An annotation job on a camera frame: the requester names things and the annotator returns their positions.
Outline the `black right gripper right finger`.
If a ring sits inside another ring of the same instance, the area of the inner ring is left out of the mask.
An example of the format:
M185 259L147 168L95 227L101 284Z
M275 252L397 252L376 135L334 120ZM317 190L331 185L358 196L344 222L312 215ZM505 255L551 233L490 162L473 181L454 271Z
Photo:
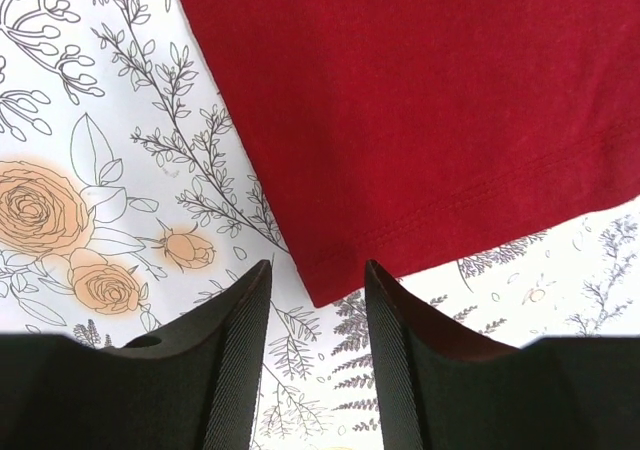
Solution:
M386 448L638 447L637 339L512 347L418 299L375 261L365 301Z

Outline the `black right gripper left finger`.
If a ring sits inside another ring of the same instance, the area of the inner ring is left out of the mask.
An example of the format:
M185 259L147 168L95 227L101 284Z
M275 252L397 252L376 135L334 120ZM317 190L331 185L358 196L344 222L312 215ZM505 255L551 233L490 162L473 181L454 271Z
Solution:
M272 284L231 287L121 348L63 335L1 338L5 449L246 449Z

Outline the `red t shirt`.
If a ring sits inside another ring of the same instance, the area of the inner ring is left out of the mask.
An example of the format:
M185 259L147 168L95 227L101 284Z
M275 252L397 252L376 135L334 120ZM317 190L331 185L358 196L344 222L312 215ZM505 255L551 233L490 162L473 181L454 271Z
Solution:
M180 0L317 307L639 192L639 0Z

